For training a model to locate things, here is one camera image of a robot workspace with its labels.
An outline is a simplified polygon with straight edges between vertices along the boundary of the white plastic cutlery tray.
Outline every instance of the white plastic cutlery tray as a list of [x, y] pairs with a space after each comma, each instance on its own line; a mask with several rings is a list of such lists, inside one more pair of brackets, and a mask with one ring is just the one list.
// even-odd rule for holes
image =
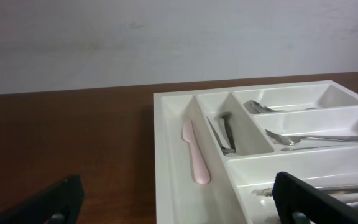
[[[249, 100], [282, 111], [254, 113]], [[224, 111], [232, 113], [237, 150], [226, 156], [207, 120], [229, 147], [218, 119]], [[205, 185], [194, 181], [190, 148], [182, 139], [188, 119], [211, 174]], [[154, 125], [158, 224], [279, 223], [273, 198], [257, 192], [273, 187], [281, 171], [314, 186], [358, 184], [358, 143], [302, 140], [284, 146], [265, 133], [358, 135], [358, 94], [331, 80], [156, 93]], [[296, 150], [302, 147], [312, 148]]]

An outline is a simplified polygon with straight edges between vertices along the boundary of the utensil handle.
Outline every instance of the utensil handle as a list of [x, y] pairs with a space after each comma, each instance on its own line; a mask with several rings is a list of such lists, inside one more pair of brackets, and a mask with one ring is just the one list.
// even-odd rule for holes
[[286, 151], [294, 151], [294, 150], [302, 150], [302, 149], [317, 149], [321, 147], [331, 147], [331, 146], [315, 146], [315, 147], [299, 147], [299, 148], [285, 147], [282, 148], [281, 151], [286, 152]]
[[201, 151], [197, 145], [197, 142], [190, 142], [191, 157], [193, 162], [193, 173], [194, 178], [199, 184], [207, 184], [211, 181], [208, 169], [204, 162]]
[[353, 194], [358, 193], [358, 184], [344, 185], [334, 187], [316, 187], [317, 189], [326, 192], [327, 194]]
[[214, 126], [211, 124], [211, 121], [209, 120], [208, 117], [207, 117], [206, 119], [208, 120], [208, 123], [209, 123], [209, 125], [211, 126], [212, 132], [213, 132], [214, 135], [215, 135], [215, 138], [216, 138], [216, 141], [217, 141], [218, 144], [219, 144], [219, 147], [220, 147], [221, 149], [224, 149], [224, 147], [223, 147], [223, 145], [222, 145], [222, 142], [221, 142], [221, 139], [219, 138], [219, 135], [218, 135], [217, 132], [215, 131]]
[[307, 139], [323, 139], [323, 140], [330, 140], [330, 141], [344, 141], [344, 142], [358, 142], [358, 136], [314, 136], [314, 135], [307, 135], [302, 136]]
[[230, 148], [236, 149], [236, 145], [234, 145], [233, 133], [231, 131], [231, 127], [227, 119], [224, 119], [224, 130], [226, 131], [227, 138], [229, 140]]

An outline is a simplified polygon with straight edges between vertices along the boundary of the pink plastic knife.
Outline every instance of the pink plastic knife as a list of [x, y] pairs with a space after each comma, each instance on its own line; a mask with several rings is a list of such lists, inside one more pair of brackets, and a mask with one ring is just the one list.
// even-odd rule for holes
[[191, 158], [193, 160], [194, 177], [199, 184], [207, 184], [211, 181], [208, 169], [204, 162], [201, 151], [198, 147], [196, 136], [193, 131], [193, 123], [191, 120], [186, 120], [182, 131], [183, 139], [189, 143], [191, 149]]

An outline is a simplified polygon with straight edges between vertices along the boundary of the metal fork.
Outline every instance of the metal fork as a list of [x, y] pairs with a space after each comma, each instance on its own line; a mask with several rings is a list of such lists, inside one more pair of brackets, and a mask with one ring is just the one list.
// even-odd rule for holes
[[358, 136], [315, 136], [315, 135], [304, 135], [304, 136], [282, 136], [275, 134], [269, 130], [266, 130], [266, 134], [272, 139], [278, 141], [280, 144], [293, 146], [298, 144], [302, 139], [313, 139], [313, 140], [325, 140], [325, 141], [341, 141], [341, 142], [358, 142]]
[[282, 148], [281, 151], [287, 152], [287, 151], [295, 151], [295, 150], [302, 150], [302, 149], [317, 149], [317, 148], [321, 148], [321, 147], [334, 147], [334, 146], [345, 146], [345, 145], [299, 147], [299, 148], [289, 148], [289, 147], [285, 147], [285, 148]]

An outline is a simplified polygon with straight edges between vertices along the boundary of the brown table surface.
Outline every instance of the brown table surface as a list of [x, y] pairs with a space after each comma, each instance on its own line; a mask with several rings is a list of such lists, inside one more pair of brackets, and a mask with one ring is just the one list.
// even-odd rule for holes
[[155, 223], [153, 93], [334, 80], [358, 73], [0, 95], [0, 212], [70, 174], [77, 223]]

